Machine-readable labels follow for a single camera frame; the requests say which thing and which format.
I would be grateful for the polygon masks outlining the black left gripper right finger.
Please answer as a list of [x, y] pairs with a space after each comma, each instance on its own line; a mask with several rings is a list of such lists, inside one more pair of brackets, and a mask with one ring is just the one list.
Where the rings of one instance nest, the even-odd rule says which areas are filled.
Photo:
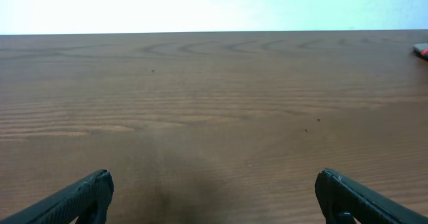
[[333, 169], [323, 169], [315, 194], [327, 224], [427, 224], [416, 213]]

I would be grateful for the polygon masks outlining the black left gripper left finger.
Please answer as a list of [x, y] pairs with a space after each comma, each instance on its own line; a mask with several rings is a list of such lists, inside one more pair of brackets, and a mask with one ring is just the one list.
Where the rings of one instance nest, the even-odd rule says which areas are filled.
[[2, 220], [1, 224], [105, 224], [113, 192], [111, 174], [100, 169]]

